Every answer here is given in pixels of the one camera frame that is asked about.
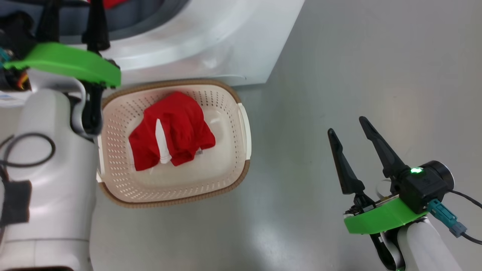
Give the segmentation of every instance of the washing machine door opening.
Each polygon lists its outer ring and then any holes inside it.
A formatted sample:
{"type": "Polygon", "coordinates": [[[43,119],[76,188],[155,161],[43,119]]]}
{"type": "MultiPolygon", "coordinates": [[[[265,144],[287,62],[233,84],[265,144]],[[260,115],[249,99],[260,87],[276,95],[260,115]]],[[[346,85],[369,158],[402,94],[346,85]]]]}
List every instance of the washing machine door opening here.
{"type": "MultiPolygon", "coordinates": [[[[0,0],[0,16],[24,11],[40,20],[45,0],[0,0]]],[[[107,26],[111,41],[125,39],[157,28],[174,18],[190,0],[126,0],[106,9],[107,26]]],[[[60,42],[80,44],[87,28],[89,3],[82,0],[64,0],[60,10],[60,42]]]]}

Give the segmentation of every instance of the basket rim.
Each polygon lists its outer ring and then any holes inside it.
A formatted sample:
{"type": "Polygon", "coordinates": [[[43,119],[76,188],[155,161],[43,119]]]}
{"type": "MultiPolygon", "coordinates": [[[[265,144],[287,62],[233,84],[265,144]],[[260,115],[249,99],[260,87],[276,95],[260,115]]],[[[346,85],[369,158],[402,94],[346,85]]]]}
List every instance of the basket rim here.
{"type": "MultiPolygon", "coordinates": [[[[107,106],[107,104],[109,104],[115,98],[118,98],[118,97],[123,96],[123,95],[136,93],[136,92],[140,92],[140,91],[144,91],[144,90],[150,90],[150,89],[154,89],[154,88],[172,87],[172,86],[181,86],[181,85],[182,86],[185,86],[185,85],[214,85],[214,86],[218,86],[218,87],[221,87],[221,88],[225,89],[226,91],[228,91],[229,94],[231,94],[231,96],[234,98],[234,100],[236,101],[237,104],[241,103],[241,99],[239,98],[238,94],[234,91],[234,89],[232,89],[230,86],[228,86],[228,85],[226,85],[222,82],[219,82],[219,81],[216,81],[216,80],[211,80],[211,79],[190,79],[190,80],[173,80],[173,81],[163,81],[163,82],[151,83],[151,84],[137,86],[137,87],[128,88],[128,89],[125,89],[125,90],[115,92],[115,93],[109,95],[108,97],[106,97],[102,101],[102,109],[104,109],[107,106]]],[[[115,204],[117,204],[119,206],[122,206],[122,207],[125,207],[125,208],[136,208],[137,209],[137,208],[152,208],[152,207],[171,206],[171,205],[176,205],[176,204],[181,204],[181,203],[189,203],[189,202],[194,202],[194,201],[199,201],[199,200],[211,198],[211,197],[218,196],[220,194],[224,194],[226,192],[229,192],[229,191],[235,189],[244,180],[244,178],[248,174],[249,166],[250,166],[250,160],[246,160],[244,162],[243,170],[242,170],[240,176],[238,177],[238,179],[236,179],[236,181],[234,181],[232,184],[230,184],[227,187],[221,188],[219,190],[211,191],[211,192],[208,192],[208,193],[200,194],[200,195],[195,195],[195,196],[190,196],[190,197],[180,198],[180,199],[167,200],[167,201],[155,201],[155,202],[145,202],[145,203],[126,202],[126,201],[123,201],[123,200],[117,198],[116,196],[114,196],[114,194],[112,194],[112,192],[109,190],[109,188],[107,187],[107,184],[105,182],[99,182],[99,187],[100,187],[100,190],[104,193],[104,195],[107,198],[109,198],[115,204]]]]}

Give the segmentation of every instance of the beige plastic basket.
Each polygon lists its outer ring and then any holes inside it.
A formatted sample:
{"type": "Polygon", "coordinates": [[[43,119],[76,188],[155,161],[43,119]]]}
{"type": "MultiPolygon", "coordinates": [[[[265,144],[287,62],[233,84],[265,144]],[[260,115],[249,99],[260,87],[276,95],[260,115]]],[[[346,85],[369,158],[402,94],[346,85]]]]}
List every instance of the beige plastic basket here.
{"type": "Polygon", "coordinates": [[[251,132],[246,110],[229,86],[213,80],[168,81],[119,91],[103,102],[97,176],[105,195],[129,208],[167,206],[213,197],[236,188],[246,176],[251,132]],[[216,138],[193,161],[136,171],[128,136],[144,110],[180,91],[194,98],[216,138]]]}

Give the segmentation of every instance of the floor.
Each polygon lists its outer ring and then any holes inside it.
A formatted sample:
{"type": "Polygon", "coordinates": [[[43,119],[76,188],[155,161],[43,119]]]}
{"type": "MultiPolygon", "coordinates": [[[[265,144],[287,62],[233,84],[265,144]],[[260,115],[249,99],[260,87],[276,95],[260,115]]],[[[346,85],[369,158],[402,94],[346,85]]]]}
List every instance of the floor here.
{"type": "MultiPolygon", "coordinates": [[[[326,131],[375,197],[382,166],[364,115],[409,165],[436,159],[456,188],[481,198],[482,2],[307,0],[267,84],[237,88],[253,155],[234,191],[200,202],[131,210],[98,194],[96,271],[383,270],[367,236],[349,235],[326,131]]],[[[482,236],[476,207],[444,200],[482,236]]],[[[482,248],[437,221],[464,270],[482,248]]]]}

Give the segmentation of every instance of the white washing machine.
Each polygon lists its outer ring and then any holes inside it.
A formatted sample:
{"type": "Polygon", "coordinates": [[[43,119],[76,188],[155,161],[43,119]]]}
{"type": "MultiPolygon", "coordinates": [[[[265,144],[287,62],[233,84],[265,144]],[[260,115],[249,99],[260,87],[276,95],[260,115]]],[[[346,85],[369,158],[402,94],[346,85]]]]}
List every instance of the white washing machine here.
{"type": "MultiPolygon", "coordinates": [[[[38,22],[44,0],[0,0],[38,22]]],[[[106,10],[122,84],[214,78],[230,85],[264,83],[304,0],[127,0],[106,10]]],[[[80,48],[87,3],[64,0],[61,42],[80,48]]]]}

